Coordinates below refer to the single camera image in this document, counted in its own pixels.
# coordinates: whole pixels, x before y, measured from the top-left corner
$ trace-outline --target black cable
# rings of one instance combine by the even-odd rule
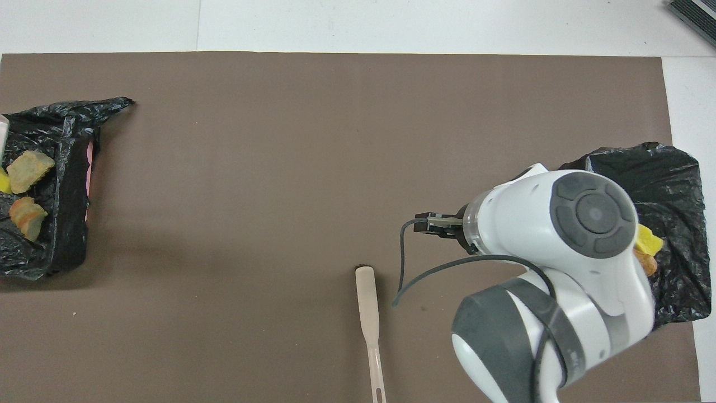
[[[395,308],[398,303],[400,302],[400,298],[405,294],[406,291],[408,291],[413,285],[415,285],[418,281],[421,281],[422,279],[426,278],[429,275],[433,275],[437,272],[440,272],[442,270],[448,269],[450,267],[455,267],[459,265],[463,265],[465,263],[470,262],[480,262],[484,260],[505,260],[508,262],[515,262],[519,263],[522,266],[527,267],[529,270],[534,271],[537,273],[537,275],[544,281],[545,285],[547,286],[547,291],[549,292],[549,295],[557,299],[557,293],[554,290],[554,285],[552,284],[552,281],[547,277],[547,274],[539,268],[534,263],[530,262],[529,260],[524,260],[520,257],[514,257],[510,255],[480,255],[480,256],[469,256],[464,257],[463,259],[453,260],[452,262],[447,262],[442,265],[439,265],[437,267],[434,267],[430,270],[425,271],[423,274],[418,275],[416,278],[412,279],[406,286],[403,288],[403,277],[405,276],[405,230],[410,226],[415,224],[416,222],[427,222],[427,218],[416,218],[411,219],[410,221],[403,224],[402,228],[400,229],[400,281],[398,283],[398,292],[395,296],[395,299],[393,300],[392,306]],[[534,403],[540,402],[539,398],[539,374],[540,374],[540,367],[542,364],[542,357],[544,355],[544,350],[547,344],[549,337],[548,332],[545,328],[542,330],[542,334],[540,335],[539,344],[537,345],[537,352],[535,354],[535,359],[532,364],[532,382],[530,385],[530,390],[532,394],[532,401]]]

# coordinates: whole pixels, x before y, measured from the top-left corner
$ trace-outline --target white table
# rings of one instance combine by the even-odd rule
[[[716,214],[716,48],[661,0],[0,0],[0,54],[196,50],[662,57],[674,145]],[[707,231],[716,250],[716,220]],[[716,318],[694,333],[715,401]]]

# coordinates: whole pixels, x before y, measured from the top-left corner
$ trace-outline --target trash bag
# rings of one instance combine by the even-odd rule
[[[4,115],[10,122],[3,169],[27,150],[41,151],[55,167],[24,194],[0,192],[0,277],[37,280],[84,262],[88,169],[99,151],[100,126],[133,104],[129,98],[53,103]],[[10,206],[23,196],[47,213],[36,242],[10,221]]]
[[[650,142],[600,148],[560,169],[596,172],[618,183],[634,202],[639,222],[664,240],[649,277],[654,329],[711,314],[711,277],[699,163],[672,146]]]

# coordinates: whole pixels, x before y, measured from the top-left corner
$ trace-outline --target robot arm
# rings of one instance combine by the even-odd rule
[[[585,171],[536,164],[455,215],[419,214],[417,232],[455,238],[473,255],[539,266],[466,297],[453,346],[494,402],[556,402],[556,390],[643,339],[654,301],[632,253],[637,214],[627,193]]]

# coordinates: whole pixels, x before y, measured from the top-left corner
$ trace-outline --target yellow object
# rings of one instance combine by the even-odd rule
[[[664,241],[661,238],[652,234],[649,228],[639,224],[639,234],[634,248],[649,256],[654,256],[662,249],[662,246],[664,246]]]
[[[7,194],[12,194],[10,189],[10,178],[5,173],[5,170],[0,168],[0,191]]]

